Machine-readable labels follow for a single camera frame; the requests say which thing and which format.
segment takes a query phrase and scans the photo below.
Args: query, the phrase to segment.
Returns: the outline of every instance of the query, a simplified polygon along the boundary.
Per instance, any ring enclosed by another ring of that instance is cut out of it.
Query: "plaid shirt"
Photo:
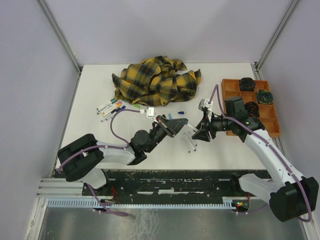
[[[187,70],[178,59],[166,56],[145,59],[140,64],[130,64],[121,72],[121,77],[112,74],[115,86],[114,97],[131,104],[147,106],[166,106],[169,102],[186,102],[196,95],[201,82],[201,72]]]

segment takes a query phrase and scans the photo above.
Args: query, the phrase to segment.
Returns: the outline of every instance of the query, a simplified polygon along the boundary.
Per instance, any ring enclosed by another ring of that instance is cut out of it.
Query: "gray wall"
[[[289,0],[47,0],[80,64],[254,62]]]
[[[303,0],[262,69],[290,160],[320,182],[320,1]],[[320,220],[320,206],[316,209]]]
[[[76,79],[36,1],[0,1],[0,239],[23,239]]]

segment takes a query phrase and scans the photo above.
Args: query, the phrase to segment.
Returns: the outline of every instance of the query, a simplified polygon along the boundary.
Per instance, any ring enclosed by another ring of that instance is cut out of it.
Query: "white tabletop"
[[[221,91],[222,79],[254,78],[249,63],[187,63],[188,70],[201,69],[202,81],[198,86],[194,99],[187,102],[171,102],[167,106],[155,108],[157,115],[172,114],[172,118],[187,118],[189,123],[196,126],[202,119],[203,113],[198,110],[201,99],[208,99],[216,84]],[[115,87],[112,73],[117,76],[127,68],[128,64],[98,64],[85,65],[79,80],[69,121],[62,142],[62,147],[82,137],[94,134],[95,138],[106,143],[124,144],[115,138],[110,131],[110,120],[101,122],[96,107],[114,97]],[[213,99],[215,113],[220,114],[217,97]],[[137,110],[123,102],[128,109]],[[134,112],[121,112],[113,122],[116,134],[130,139],[138,130],[152,128],[152,121],[146,115]],[[166,137],[152,152],[147,153],[147,159],[135,166],[119,163],[100,163],[103,169],[135,169],[135,170],[232,170],[232,169],[265,169],[258,157],[236,136],[226,136],[218,132],[216,139],[211,142],[197,141],[196,152],[188,153],[181,138],[187,131],[185,126],[174,137]]]

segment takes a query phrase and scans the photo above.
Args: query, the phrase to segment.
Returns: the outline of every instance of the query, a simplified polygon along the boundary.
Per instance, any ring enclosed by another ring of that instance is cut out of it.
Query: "metal floor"
[[[252,201],[251,209],[261,204]],[[299,220],[280,222],[270,208],[239,216],[214,209],[120,211],[130,216],[47,207],[38,240],[307,240]]]

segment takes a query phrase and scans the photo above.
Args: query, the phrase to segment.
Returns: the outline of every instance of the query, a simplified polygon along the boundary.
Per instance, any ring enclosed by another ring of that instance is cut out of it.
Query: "red wire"
[[[112,189],[112,191],[113,191],[113,194],[112,194],[112,199],[111,200],[114,200],[115,199],[115,194],[117,194],[117,199],[116,199],[116,202],[115,202],[115,204],[117,204],[118,202],[119,202],[119,193],[116,191],[116,189],[112,186],[111,187],[111,189]]]

